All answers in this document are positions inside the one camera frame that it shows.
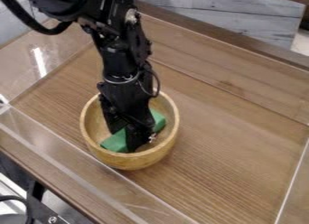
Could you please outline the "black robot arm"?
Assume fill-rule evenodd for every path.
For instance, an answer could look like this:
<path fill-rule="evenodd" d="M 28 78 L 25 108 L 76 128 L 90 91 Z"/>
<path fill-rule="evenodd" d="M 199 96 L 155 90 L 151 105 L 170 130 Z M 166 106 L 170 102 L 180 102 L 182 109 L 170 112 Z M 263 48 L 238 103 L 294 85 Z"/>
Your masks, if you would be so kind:
<path fill-rule="evenodd" d="M 124 133 L 134 152 L 155 135 L 150 101 L 160 82 L 148 56 L 152 43 L 142 28 L 134 0 L 29 0 L 31 5 L 60 22 L 77 23 L 92 37 L 103 59 L 103 80 L 96 84 L 108 131 Z"/>

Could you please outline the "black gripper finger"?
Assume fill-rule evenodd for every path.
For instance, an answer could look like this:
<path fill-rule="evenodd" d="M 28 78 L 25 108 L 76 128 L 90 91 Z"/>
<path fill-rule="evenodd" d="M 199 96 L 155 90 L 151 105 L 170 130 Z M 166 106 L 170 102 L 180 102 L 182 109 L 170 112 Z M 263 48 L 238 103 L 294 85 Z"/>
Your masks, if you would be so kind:
<path fill-rule="evenodd" d="M 111 134 L 115 134 L 128 123 L 118 113 L 116 107 L 104 96 L 99 97 L 99 101 L 108 131 Z"/>
<path fill-rule="evenodd" d="M 124 131 L 128 152 L 134 153 L 142 145 L 151 141 L 151 136 L 155 134 L 155 120 L 148 118 L 143 124 L 127 124 Z"/>

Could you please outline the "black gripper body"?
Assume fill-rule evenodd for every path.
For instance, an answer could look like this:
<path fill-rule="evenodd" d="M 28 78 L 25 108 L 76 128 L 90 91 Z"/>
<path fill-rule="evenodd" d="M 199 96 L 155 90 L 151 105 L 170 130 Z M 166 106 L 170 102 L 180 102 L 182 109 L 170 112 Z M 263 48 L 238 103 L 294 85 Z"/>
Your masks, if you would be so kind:
<path fill-rule="evenodd" d="M 142 72 L 124 78 L 104 73 L 103 78 L 96 84 L 99 97 L 107 98 L 126 122 L 143 124 L 148 118 L 154 118 L 148 107 L 154 97 L 152 75 Z"/>

